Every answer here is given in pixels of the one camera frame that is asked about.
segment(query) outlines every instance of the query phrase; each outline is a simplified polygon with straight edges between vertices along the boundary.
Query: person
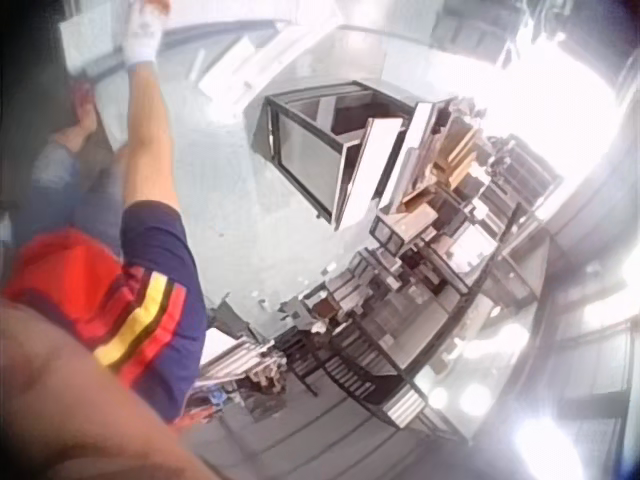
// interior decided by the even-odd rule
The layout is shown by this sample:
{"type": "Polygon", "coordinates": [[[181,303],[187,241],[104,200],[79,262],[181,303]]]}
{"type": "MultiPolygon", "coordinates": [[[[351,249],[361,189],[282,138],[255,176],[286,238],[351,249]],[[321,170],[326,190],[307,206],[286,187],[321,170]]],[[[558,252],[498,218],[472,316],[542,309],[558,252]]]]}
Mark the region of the person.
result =
{"type": "Polygon", "coordinates": [[[14,221],[20,251],[0,305],[2,444],[35,477],[214,478],[167,427],[198,375],[206,328],[155,73],[169,8],[130,6],[121,158],[83,193],[76,154],[97,116],[81,89],[78,123],[37,159],[14,221]]]}

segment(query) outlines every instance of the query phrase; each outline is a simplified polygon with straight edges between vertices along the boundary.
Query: metal frame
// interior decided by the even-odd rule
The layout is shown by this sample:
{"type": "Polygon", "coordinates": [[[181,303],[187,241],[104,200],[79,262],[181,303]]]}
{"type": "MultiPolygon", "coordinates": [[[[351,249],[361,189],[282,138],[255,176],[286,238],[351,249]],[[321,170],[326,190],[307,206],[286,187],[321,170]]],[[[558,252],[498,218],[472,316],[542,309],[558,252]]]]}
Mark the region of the metal frame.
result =
{"type": "Polygon", "coordinates": [[[274,95],[268,95],[265,98],[267,105],[267,114],[269,122],[269,134],[271,137],[271,161],[274,166],[282,173],[282,175],[298,190],[305,199],[311,203],[311,205],[317,210],[319,216],[331,223],[332,218],[339,212],[335,212],[337,199],[341,189],[341,175],[344,171],[344,162],[346,152],[350,144],[343,143],[337,135],[334,135],[330,131],[326,131],[316,122],[310,118],[305,117],[301,113],[298,113],[294,109],[290,108],[287,104],[297,101],[313,100],[323,98],[329,95],[342,95],[362,92],[372,92],[374,94],[384,97],[384,99],[390,104],[394,105],[397,109],[407,115],[411,115],[413,106],[398,100],[375,87],[371,87],[361,82],[343,82],[329,85],[322,85],[317,87],[301,88],[296,90],[289,90],[286,92],[277,93],[274,95]],[[332,92],[331,89],[344,89],[344,91],[332,92]],[[307,188],[293,172],[291,172],[282,162],[282,145],[280,139],[280,115],[290,120],[303,130],[309,132],[312,136],[318,139],[318,141],[324,143],[334,152],[341,155],[340,167],[339,167],[339,179],[337,184],[336,196],[334,199],[333,210],[330,207],[324,205],[320,200],[307,188]]]}

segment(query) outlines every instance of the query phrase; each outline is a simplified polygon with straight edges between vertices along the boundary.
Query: white panel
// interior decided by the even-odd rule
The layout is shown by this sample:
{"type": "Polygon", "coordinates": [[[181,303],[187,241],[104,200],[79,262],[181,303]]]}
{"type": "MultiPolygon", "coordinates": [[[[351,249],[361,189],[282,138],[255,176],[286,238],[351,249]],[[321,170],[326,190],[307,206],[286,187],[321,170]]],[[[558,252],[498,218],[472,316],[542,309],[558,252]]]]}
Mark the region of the white panel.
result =
{"type": "Polygon", "coordinates": [[[367,123],[368,132],[365,134],[358,166],[347,192],[344,211],[335,225],[336,230],[357,223],[367,213],[402,126],[402,119],[374,118],[369,119],[367,123]]]}
{"type": "Polygon", "coordinates": [[[393,167],[393,171],[389,176],[389,183],[387,183],[387,187],[384,189],[378,208],[382,209],[386,207],[393,198],[396,198],[398,195],[402,195],[402,190],[406,187],[406,182],[402,180],[406,173],[410,173],[413,170],[412,167],[414,165],[414,163],[410,161],[414,158],[414,156],[409,154],[410,149],[418,148],[420,146],[420,142],[424,136],[424,130],[429,122],[433,108],[434,105],[432,103],[419,103],[416,105],[413,117],[411,118],[411,123],[409,124],[409,128],[407,129],[407,133],[404,138],[404,143],[402,144],[402,148],[398,154],[398,159],[393,167]]]}
{"type": "Polygon", "coordinates": [[[255,47],[247,37],[240,38],[202,77],[198,87],[211,98],[220,96],[225,83],[255,52],[255,47]]]}
{"type": "MultiPolygon", "coordinates": [[[[78,73],[121,44],[126,26],[128,0],[104,2],[60,23],[67,69],[78,73]]],[[[209,23],[280,20],[299,25],[327,21],[340,24],[341,16],[331,0],[180,0],[172,2],[166,30],[209,23]]]]}
{"type": "Polygon", "coordinates": [[[207,92],[216,102],[222,120],[239,115],[256,95],[287,65],[335,29],[327,21],[315,27],[287,26],[264,48],[249,56],[233,73],[220,78],[217,88],[207,92]]]}

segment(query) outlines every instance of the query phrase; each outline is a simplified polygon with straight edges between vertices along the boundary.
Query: wooden plank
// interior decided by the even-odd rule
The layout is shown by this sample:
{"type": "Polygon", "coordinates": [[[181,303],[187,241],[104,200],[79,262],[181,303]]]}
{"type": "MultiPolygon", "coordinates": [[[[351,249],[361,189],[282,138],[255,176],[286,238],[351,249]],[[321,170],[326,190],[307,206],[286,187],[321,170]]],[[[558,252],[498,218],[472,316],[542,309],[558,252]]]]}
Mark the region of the wooden plank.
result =
{"type": "Polygon", "coordinates": [[[375,193],[389,154],[402,127],[402,118],[370,118],[353,180],[347,191],[336,230],[354,225],[364,217],[375,193]]]}

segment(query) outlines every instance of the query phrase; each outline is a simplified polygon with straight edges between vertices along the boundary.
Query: glass panel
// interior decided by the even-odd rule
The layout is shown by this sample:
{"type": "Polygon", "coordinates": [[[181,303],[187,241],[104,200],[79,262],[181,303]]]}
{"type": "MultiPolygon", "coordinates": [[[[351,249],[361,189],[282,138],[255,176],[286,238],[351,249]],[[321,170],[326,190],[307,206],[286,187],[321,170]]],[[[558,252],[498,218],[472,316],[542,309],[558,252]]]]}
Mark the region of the glass panel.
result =
{"type": "Polygon", "coordinates": [[[341,155],[295,122],[278,117],[282,166],[333,212],[341,155]]]}

